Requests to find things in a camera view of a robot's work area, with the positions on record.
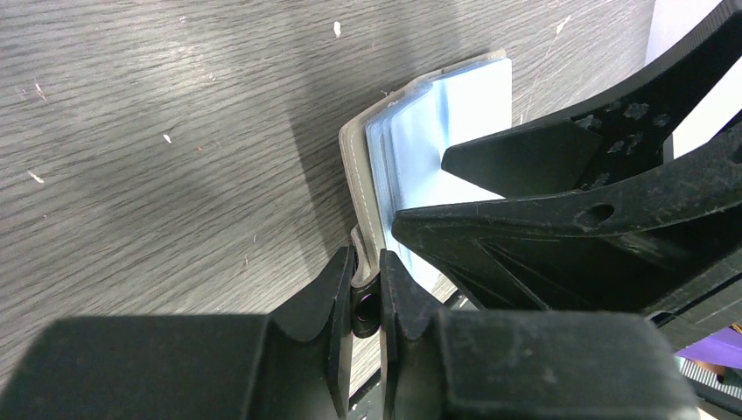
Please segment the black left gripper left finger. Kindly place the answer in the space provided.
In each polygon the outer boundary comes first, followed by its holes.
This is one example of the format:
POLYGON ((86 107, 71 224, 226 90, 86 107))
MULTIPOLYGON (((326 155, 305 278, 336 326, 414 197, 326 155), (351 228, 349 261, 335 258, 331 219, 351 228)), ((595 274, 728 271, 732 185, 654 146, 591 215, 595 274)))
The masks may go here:
POLYGON ((4 419, 343 419, 353 248, 264 314, 63 318, 1 394, 4 419))

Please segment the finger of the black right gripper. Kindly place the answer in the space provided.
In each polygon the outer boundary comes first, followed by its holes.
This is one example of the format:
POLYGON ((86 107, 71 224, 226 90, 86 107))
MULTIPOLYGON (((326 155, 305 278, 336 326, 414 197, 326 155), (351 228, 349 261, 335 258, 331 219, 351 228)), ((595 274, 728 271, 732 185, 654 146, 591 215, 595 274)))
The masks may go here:
POLYGON ((741 128, 590 191, 401 211, 393 233, 481 308, 680 312, 741 278, 741 128))
POLYGON ((441 167, 505 198, 589 190, 662 164, 665 140, 741 57, 741 3, 720 2, 627 79, 534 121, 446 150, 441 167))

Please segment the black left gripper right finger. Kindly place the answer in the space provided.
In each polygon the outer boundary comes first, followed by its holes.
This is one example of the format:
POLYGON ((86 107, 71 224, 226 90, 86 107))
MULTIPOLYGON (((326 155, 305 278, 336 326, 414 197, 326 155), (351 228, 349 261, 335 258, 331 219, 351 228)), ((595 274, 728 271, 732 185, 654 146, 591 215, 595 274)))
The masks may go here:
POLYGON ((646 319, 445 307, 380 255, 387 419, 696 419, 695 394, 646 319))

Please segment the grey card holder wallet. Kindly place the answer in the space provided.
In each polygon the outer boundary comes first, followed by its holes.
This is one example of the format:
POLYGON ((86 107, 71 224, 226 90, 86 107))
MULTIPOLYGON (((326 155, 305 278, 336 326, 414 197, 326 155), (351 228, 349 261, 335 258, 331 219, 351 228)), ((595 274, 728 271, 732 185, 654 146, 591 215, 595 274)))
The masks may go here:
POLYGON ((352 285, 380 270, 386 249, 436 296, 452 284, 391 232, 396 211, 496 200, 498 194, 443 171, 445 151, 512 126, 512 62, 505 50, 485 52, 420 75, 361 111, 339 130, 339 147, 357 225, 359 255, 352 285))

